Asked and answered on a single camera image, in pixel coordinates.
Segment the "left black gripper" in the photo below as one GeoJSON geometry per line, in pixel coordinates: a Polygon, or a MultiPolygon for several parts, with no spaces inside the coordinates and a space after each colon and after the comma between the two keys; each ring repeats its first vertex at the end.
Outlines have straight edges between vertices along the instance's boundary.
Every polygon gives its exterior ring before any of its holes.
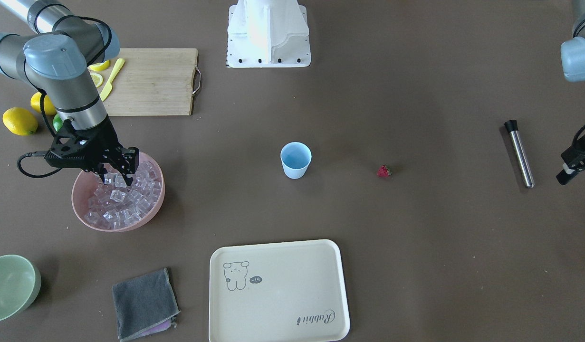
{"type": "Polygon", "coordinates": [[[556,179],[559,184],[566,185],[585,170],[585,134],[562,153],[562,159],[563,169],[556,179]]]}

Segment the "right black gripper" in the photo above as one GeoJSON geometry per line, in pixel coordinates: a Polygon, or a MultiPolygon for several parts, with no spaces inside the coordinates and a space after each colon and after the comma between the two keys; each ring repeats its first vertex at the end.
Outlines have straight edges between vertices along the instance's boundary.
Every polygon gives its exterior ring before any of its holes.
{"type": "Polygon", "coordinates": [[[139,149],[124,148],[109,118],[86,130],[77,130],[66,119],[57,131],[44,159],[56,168],[77,168],[97,172],[101,182],[111,184],[110,165],[123,176],[126,186],[131,186],[133,174],[139,165],[139,149]]]}

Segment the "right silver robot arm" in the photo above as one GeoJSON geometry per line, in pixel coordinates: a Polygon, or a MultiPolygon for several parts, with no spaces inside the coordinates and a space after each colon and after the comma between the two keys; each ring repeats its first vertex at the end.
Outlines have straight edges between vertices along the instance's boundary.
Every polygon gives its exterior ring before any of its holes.
{"type": "Polygon", "coordinates": [[[1,0],[0,5],[34,32],[0,33],[0,73],[49,96],[63,121],[48,150],[26,157],[42,157],[55,172],[81,169],[102,181],[109,164],[128,186],[133,184],[139,150],[119,143],[88,71],[118,55],[116,34],[102,21],[74,15],[57,0],[1,0]]]}

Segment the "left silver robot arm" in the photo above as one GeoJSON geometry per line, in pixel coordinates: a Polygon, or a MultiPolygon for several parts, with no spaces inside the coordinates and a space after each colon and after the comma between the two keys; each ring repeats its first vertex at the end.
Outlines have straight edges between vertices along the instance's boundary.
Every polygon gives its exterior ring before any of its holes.
{"type": "MultiPolygon", "coordinates": [[[[585,81],[585,0],[573,0],[572,39],[560,46],[563,74],[569,82],[585,81]]],[[[585,124],[575,133],[568,149],[561,153],[563,169],[556,179],[561,185],[568,184],[580,172],[585,171],[585,124]]]]}

